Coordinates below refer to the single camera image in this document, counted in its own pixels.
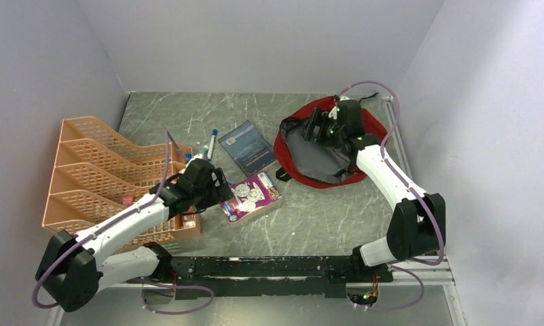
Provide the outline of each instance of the pen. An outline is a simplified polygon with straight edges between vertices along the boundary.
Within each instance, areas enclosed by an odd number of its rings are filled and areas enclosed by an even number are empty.
[[[214,154],[214,143],[216,141],[217,129],[212,131],[212,139],[210,139],[210,147],[208,148],[208,162],[212,160],[212,155]]]

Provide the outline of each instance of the white wall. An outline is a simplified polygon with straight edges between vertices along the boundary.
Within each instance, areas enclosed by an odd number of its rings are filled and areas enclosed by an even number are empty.
[[[77,1],[127,90],[328,94],[397,87],[443,3]]]
[[[446,0],[399,89],[470,325],[544,325],[544,1]]]
[[[61,120],[95,115],[116,127],[125,102],[75,2],[0,1],[0,325],[46,318],[31,291]]]

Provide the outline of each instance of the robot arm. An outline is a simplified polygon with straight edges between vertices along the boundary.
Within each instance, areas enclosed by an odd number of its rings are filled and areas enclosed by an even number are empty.
[[[178,182],[166,183],[155,202],[117,221],[104,232],[96,233],[98,229],[113,223],[134,207],[131,206],[98,225],[82,230],[75,236],[66,231],[53,235],[38,267],[36,280],[65,251],[77,244],[76,238],[92,236],[88,242],[67,256],[43,284],[44,289],[65,311],[77,310],[97,292],[135,277],[165,279],[172,270],[172,256],[154,242],[127,253],[112,254],[145,230],[168,221],[176,214],[184,213],[190,206],[203,210],[232,197],[221,169],[214,168],[205,160],[191,161],[182,175],[176,175],[168,181],[176,177]],[[143,203],[150,202],[158,186],[152,188],[150,194],[144,195],[134,205],[140,207]]]
[[[305,140],[339,149],[348,156],[374,181],[393,210],[386,235],[354,248],[352,254],[361,257],[369,268],[438,250],[431,216],[426,214],[413,192],[430,208],[445,242],[446,204],[443,198],[439,194],[428,194],[416,185],[393,162],[385,148],[382,156],[380,140],[364,131],[362,110],[358,101],[337,98],[336,106],[329,113],[314,109],[302,132]]]

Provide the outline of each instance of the backpack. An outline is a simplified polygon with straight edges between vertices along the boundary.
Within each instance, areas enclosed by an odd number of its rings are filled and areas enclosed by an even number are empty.
[[[313,109],[330,111],[335,107],[336,99],[327,96],[312,101],[282,120],[274,142],[274,153],[282,166],[276,171],[278,180],[295,179],[304,185],[323,189],[356,183],[366,177],[339,149],[305,141],[301,135]],[[362,110],[362,120],[367,134],[375,134],[380,141],[386,136],[386,128],[365,109]]]

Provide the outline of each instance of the black bag strap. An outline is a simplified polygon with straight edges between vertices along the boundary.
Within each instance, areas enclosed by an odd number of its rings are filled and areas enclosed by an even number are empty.
[[[308,121],[308,119],[296,119],[294,117],[287,117],[282,121],[282,125],[290,124],[289,127],[285,128],[285,133],[289,134],[294,129],[304,124],[306,121]]]
[[[288,182],[288,181],[290,181],[291,177],[288,174],[288,172],[286,172],[286,170],[284,170],[284,168],[279,168],[276,171],[276,179],[278,179],[279,181]]]

